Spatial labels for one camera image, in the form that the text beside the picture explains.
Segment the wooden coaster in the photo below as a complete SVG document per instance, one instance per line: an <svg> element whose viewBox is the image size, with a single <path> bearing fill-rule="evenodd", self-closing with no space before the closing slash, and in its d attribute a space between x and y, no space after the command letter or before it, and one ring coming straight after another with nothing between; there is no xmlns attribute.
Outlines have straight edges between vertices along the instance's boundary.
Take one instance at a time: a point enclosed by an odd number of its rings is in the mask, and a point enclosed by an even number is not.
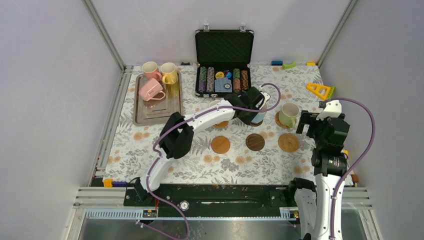
<svg viewBox="0 0 424 240"><path fill-rule="evenodd" d="M264 122L264 120L262 120L262 121L260 121L260 122L258 122L258 123L253 123L253 122L251 122L251 123L250 123L250 125L251 125L252 127L257 127L257 126L260 126L263 122Z"/></svg>
<svg viewBox="0 0 424 240"><path fill-rule="evenodd" d="M295 135L291 133L284 133L279 137L278 145L283 151L293 153L299 149L300 143L299 139Z"/></svg>
<svg viewBox="0 0 424 240"><path fill-rule="evenodd" d="M223 121L218 124L213 125L217 129L223 129L228 125L228 121Z"/></svg>
<svg viewBox="0 0 424 240"><path fill-rule="evenodd" d="M282 127L282 128L290 129L290 127L289 127L289 126L284 125L284 124L282 124L282 123L280 122L280 120L279 120L279 115L280 115L280 111L278 111L278 112L275 114L275 123L276 123L278 126Z"/></svg>
<svg viewBox="0 0 424 240"><path fill-rule="evenodd" d="M265 146L265 139L261 135L253 133L246 138L246 145L252 151L260 151Z"/></svg>
<svg viewBox="0 0 424 240"><path fill-rule="evenodd" d="M230 150L230 140L225 136L217 136L212 140L210 146L215 153L225 154Z"/></svg>

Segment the light green mug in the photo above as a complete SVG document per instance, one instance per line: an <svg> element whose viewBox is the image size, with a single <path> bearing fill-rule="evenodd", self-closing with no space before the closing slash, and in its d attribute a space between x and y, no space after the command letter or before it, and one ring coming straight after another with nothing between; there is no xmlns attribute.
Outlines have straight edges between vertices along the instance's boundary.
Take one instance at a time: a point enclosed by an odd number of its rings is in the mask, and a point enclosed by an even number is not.
<svg viewBox="0 0 424 240"><path fill-rule="evenodd" d="M286 102L281 106L278 114L278 120L281 124L294 128L296 126L296 117L299 115L299 107L292 103Z"/></svg>

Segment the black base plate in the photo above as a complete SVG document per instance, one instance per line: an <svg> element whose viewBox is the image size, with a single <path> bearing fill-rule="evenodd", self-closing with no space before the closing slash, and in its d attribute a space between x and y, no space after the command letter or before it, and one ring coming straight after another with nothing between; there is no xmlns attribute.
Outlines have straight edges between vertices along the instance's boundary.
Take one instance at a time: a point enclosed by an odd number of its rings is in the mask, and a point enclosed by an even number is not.
<svg viewBox="0 0 424 240"><path fill-rule="evenodd" d="M156 195L178 205L189 203L186 217L280 217L280 207L294 207L287 186L275 185L181 185L161 184ZM148 194L141 201L134 189L128 189L123 205L154 207L155 200ZM180 217L170 205L159 204L158 217Z"/></svg>

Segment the glass panel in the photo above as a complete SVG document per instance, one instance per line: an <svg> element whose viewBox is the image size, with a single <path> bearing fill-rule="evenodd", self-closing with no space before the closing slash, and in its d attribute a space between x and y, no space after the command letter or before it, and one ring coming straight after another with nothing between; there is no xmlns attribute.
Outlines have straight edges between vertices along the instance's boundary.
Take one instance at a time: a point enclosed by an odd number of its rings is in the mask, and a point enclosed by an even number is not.
<svg viewBox="0 0 424 240"><path fill-rule="evenodd" d="M301 238L300 226L288 221L229 221L191 220L190 239L202 240L297 240ZM182 220L156 220L150 224L172 236L185 237L186 226ZM343 210L341 228L344 240L367 240L361 217L355 210ZM86 219L80 240L140 240L169 238L148 228L141 229L134 220Z"/></svg>

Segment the pink mug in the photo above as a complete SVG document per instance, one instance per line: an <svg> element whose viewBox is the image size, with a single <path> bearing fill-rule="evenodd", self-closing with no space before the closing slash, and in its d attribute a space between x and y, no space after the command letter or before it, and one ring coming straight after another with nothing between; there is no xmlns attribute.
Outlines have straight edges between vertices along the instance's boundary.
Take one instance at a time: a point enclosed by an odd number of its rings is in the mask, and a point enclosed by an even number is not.
<svg viewBox="0 0 424 240"><path fill-rule="evenodd" d="M146 76L147 79L154 78L158 82L160 83L162 82L162 74L159 73L158 64L156 62L148 61L145 64L143 64L141 69L143 70L144 75Z"/></svg>
<svg viewBox="0 0 424 240"><path fill-rule="evenodd" d="M162 85L153 77L150 78L148 82L140 89L138 95L144 100L161 100L165 97L165 92L163 91ZM163 96L161 98L153 98L158 93L161 93Z"/></svg>

